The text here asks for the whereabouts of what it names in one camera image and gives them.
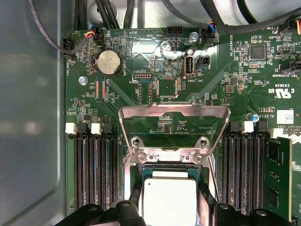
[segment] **motherboard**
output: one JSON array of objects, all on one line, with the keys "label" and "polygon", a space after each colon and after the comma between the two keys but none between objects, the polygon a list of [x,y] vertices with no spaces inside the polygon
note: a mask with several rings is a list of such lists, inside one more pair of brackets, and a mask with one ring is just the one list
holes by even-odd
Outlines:
[{"label": "motherboard", "polygon": [[[86,33],[70,32],[64,43]],[[301,218],[300,77],[297,32],[101,30],[66,60],[66,122],[76,131],[67,136],[67,210],[88,203],[107,209],[125,198],[122,107],[177,102],[231,112],[213,153],[222,202],[243,214],[264,208]],[[145,146],[192,147],[199,137],[211,140],[220,122],[175,111],[131,117],[124,127]]]}]

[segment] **black cable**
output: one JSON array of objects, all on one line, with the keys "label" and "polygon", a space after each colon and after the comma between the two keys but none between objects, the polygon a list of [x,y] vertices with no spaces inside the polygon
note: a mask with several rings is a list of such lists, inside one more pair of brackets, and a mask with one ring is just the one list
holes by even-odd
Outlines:
[{"label": "black cable", "polygon": [[200,23],[198,21],[192,20],[189,17],[185,16],[184,14],[182,14],[180,11],[178,11],[169,0],[162,0],[163,4],[165,5],[165,7],[169,10],[169,12],[171,12],[173,15],[175,15],[176,17],[182,19],[183,21],[192,24],[196,27],[200,27],[200,28],[207,28],[208,24],[207,23]]},{"label": "black cable", "polygon": [[239,11],[243,15],[244,19],[249,24],[258,23],[258,21],[254,18],[254,16],[251,14],[248,7],[246,6],[246,0],[237,0],[237,5],[238,5]]},{"label": "black cable", "polygon": [[30,6],[30,10],[32,12],[32,16],[33,16],[33,19],[34,19],[34,22],[36,23],[36,25],[38,26],[40,32],[42,33],[42,35],[44,36],[44,38],[48,41],[48,43],[50,45],[52,45],[54,48],[56,48],[57,50],[61,51],[62,53],[66,53],[66,54],[69,54],[69,55],[72,55],[72,54],[75,54],[77,51],[79,51],[83,45],[86,43],[86,41],[88,40],[88,38],[84,37],[79,43],[78,45],[72,49],[72,50],[66,50],[66,49],[63,49],[62,47],[58,46],[51,38],[50,36],[47,34],[40,18],[39,18],[39,15],[38,15],[38,12],[37,12],[37,9],[34,5],[34,2],[33,0],[28,0],[28,3],[29,3],[29,6]]},{"label": "black cable", "polygon": [[271,20],[266,20],[260,23],[240,25],[240,26],[229,26],[229,25],[225,25],[225,23],[222,21],[215,7],[215,4],[212,0],[200,0],[200,2],[204,6],[205,10],[208,12],[208,14],[210,15],[211,19],[214,21],[216,26],[219,28],[219,30],[230,34],[249,33],[266,27],[278,26],[280,24],[283,24],[290,17],[298,16],[301,13],[301,7],[300,7],[282,16],[276,17]]},{"label": "black cable", "polygon": [[124,16],[123,29],[130,29],[133,21],[135,0],[127,0],[127,10]]},{"label": "black cable", "polygon": [[74,1],[74,29],[80,30],[79,27],[79,0]]},{"label": "black cable", "polygon": [[105,11],[102,0],[95,0],[95,2],[96,2],[96,5],[98,7],[98,11],[99,11],[100,15],[102,16],[103,23],[104,23],[105,27],[107,29],[113,29],[112,23],[109,19],[109,16],[108,16],[107,12]]},{"label": "black cable", "polygon": [[120,29],[118,21],[115,17],[112,5],[110,3],[110,0],[103,0],[103,5],[105,7],[105,9],[107,10],[108,16],[112,22],[112,26],[114,29]]},{"label": "black cable", "polygon": [[87,0],[79,0],[79,23],[81,30],[87,30]]}]

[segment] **screw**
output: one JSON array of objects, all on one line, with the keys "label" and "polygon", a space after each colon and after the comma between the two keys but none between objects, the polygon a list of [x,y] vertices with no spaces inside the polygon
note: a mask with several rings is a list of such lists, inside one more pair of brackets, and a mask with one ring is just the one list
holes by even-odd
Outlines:
[{"label": "screw", "polygon": [[133,145],[138,145],[140,142],[138,139],[133,140]]},{"label": "screw", "polygon": [[256,213],[262,217],[265,217],[267,215],[267,213],[262,210],[258,210]]},{"label": "screw", "polygon": [[88,83],[88,78],[86,76],[80,76],[79,83],[82,86],[86,85]]},{"label": "screw", "polygon": [[138,162],[142,163],[146,160],[146,155],[144,153],[138,153],[136,156]]},{"label": "screw", "polygon": [[89,211],[96,211],[96,210],[97,210],[96,207],[91,207],[91,208],[89,209]]},{"label": "screw", "polygon": [[191,49],[191,48],[188,49],[188,50],[187,50],[187,54],[188,54],[188,55],[192,55],[192,54],[193,54],[193,49]]},{"label": "screw", "polygon": [[226,205],[226,204],[221,204],[220,207],[221,207],[222,209],[224,209],[224,210],[229,209],[229,206]]},{"label": "screw", "polygon": [[189,41],[196,42],[198,40],[199,36],[197,32],[191,32],[189,34]]},{"label": "screw", "polygon": [[202,163],[202,155],[201,154],[195,154],[193,157],[193,160],[197,163],[197,164],[201,164]]}]

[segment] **capacitor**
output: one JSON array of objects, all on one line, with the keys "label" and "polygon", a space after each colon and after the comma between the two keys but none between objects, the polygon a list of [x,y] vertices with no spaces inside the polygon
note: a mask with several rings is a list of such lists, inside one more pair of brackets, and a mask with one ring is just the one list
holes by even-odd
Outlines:
[{"label": "capacitor", "polygon": [[88,78],[86,76],[80,76],[79,83],[80,85],[85,86],[88,83]]},{"label": "capacitor", "polygon": [[189,34],[189,41],[190,42],[196,42],[199,39],[199,35],[197,32],[191,32]]},{"label": "capacitor", "polygon": [[257,114],[252,114],[252,113],[248,113],[246,115],[246,119],[248,121],[252,121],[252,122],[258,122],[259,121],[259,115]]}]

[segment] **white label sticker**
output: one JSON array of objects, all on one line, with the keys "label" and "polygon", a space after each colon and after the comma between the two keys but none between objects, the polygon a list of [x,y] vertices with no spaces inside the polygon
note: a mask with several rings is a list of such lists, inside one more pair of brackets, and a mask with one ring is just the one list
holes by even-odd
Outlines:
[{"label": "white label sticker", "polygon": [[277,110],[277,124],[293,124],[293,110]]}]

